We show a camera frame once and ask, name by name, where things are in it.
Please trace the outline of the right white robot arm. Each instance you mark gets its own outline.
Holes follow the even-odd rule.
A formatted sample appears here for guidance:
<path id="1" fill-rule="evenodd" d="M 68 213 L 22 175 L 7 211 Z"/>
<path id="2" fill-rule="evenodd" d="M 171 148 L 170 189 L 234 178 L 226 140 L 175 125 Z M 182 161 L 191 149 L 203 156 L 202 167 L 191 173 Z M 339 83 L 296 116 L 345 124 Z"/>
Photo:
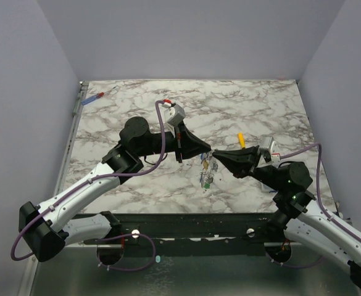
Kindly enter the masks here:
<path id="1" fill-rule="evenodd" d="M 304 162 L 281 163 L 285 156 L 259 146 L 215 150 L 213 156 L 235 178 L 252 177 L 276 191 L 278 209 L 266 226 L 271 240 L 286 237 L 311 248 L 347 271 L 361 289 L 361 232 L 328 210 L 319 193 L 309 192 L 313 180 Z"/>

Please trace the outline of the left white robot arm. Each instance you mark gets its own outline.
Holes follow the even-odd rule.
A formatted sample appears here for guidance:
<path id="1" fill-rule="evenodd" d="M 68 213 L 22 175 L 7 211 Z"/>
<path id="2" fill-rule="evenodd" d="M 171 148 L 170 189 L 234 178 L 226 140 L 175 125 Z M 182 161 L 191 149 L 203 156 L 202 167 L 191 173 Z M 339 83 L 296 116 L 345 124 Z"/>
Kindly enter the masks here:
<path id="1" fill-rule="evenodd" d="M 174 153 L 178 162 L 209 152 L 210 145 L 179 122 L 175 132 L 152 133 L 143 117 L 132 117 L 120 131 L 120 140 L 101 162 L 67 190 L 39 205 L 32 202 L 19 209 L 19 235 L 38 261 L 54 258 L 67 244 L 89 239 L 113 243 L 119 235 L 113 215 L 98 214 L 76 224 L 74 216 L 104 193 L 128 179 L 148 174 L 141 157 Z"/>

